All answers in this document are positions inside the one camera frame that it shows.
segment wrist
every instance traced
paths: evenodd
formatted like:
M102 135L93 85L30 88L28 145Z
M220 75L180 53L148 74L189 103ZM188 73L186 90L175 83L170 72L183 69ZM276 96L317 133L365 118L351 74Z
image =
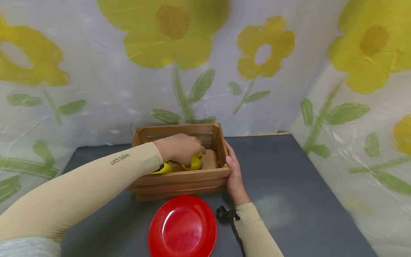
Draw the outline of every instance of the wrist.
M248 196L247 192L245 191L244 186L241 186L237 190L230 192L231 198L235 206L240 206L243 204L251 203L251 199Z
M172 156L169 154L166 144L164 143L164 139L159 139L153 142L157 150L160 152L160 155L163 157L163 160L166 162L172 159Z

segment yellow toy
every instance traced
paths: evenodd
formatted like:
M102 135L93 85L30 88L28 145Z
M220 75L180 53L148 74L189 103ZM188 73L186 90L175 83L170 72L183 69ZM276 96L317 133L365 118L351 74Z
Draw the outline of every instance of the yellow toy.
M191 167L190 168L187 168L183 164L181 164L181 167L183 167L183 169L185 169L185 170L198 170L198 169L201 168L201 161L200 161L199 158L193 156L191 158Z
M173 172L173 168L171 167L170 164L164 163L163 165L160 166L160 169L153 172L153 174L169 173L169 172Z
M203 154L202 153L196 153L195 155L193 155L193 157L197 157L197 158L201 158L203 156Z

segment flower center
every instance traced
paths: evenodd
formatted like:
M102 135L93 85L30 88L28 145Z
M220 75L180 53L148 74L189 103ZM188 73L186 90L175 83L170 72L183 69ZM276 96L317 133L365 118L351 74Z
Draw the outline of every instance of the flower center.
M271 46L269 44L264 44L258 48L256 55L254 56L254 63L261 65L265 63L271 55Z
M360 49L365 55L373 56L388 43L389 38L386 28L376 24L365 32Z
M174 40L184 37L189 23L187 13L172 5L162 5L155 14L155 24L158 30Z

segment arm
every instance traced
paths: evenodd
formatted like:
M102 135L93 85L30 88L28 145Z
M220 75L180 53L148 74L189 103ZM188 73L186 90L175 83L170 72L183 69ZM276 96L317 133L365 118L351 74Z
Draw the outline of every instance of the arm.
M201 143L183 134L127 149L59 176L30 191L0 216L0 241L45 237L61 242L74 224L93 214L163 160L191 163Z
M239 221L234 221L238 236L247 257L284 257L280 248L261 220L242 183L240 165L236 154L226 142L229 156L226 161L232 168L227 181L227 190L236 205Z

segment green stem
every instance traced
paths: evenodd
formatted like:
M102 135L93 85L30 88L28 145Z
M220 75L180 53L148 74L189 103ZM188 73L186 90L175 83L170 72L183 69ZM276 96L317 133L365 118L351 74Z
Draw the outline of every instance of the green stem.
M51 99L50 95L47 93L47 91L46 91L46 90L44 89L44 87L41 86L41 85L40 85L40 89L41 89L41 91L43 92L44 96L46 97L48 103L49 103L50 106L51 106L51 109L52 109L53 112L54 112L54 119L55 119L56 123L57 123L58 125L63 125L63 123L61 122L60 114L58 113L57 108L56 108L53 100Z
M328 94L325 102L323 103L323 106L321 107L320 111L318 112L318 115L314 121L314 125L312 126L311 131L308 134L307 141L305 142L302 148L305 154L309 155L309 153L311 152L311 147L315 144L315 141L317 140L317 137L320 134L320 131L323 127L324 118L328 113L328 110L331 106L331 102L334 99L335 94L338 92L341 85L342 82L332 89L332 91Z
M58 169L39 162L3 157L0 157L0 169L49 179L53 179L58 172Z
M184 115L185 121L188 124L195 124L196 123L195 115L194 115L193 109L191 108L191 105L188 103L185 92L181 86L180 76L178 75L178 67L176 65L174 65L174 68L173 68L172 80L173 80L174 95Z
M247 99L248 95L250 94L251 89L253 88L255 81L256 81L256 79L253 79L253 80L250 81L250 84L248 84L247 91L245 91L245 94L242 97L240 104L234 109L233 114L236 114L240 110L240 108L244 104L244 101Z
M373 171L378 171L378 170L382 170L382 169L387 169L387 168L391 168L406 162L411 161L411 156L401 156L386 162L381 162L378 164L374 164L371 166L365 166L365 167L355 167L355 168L351 168L349 169L350 173L365 173L365 172L373 172Z

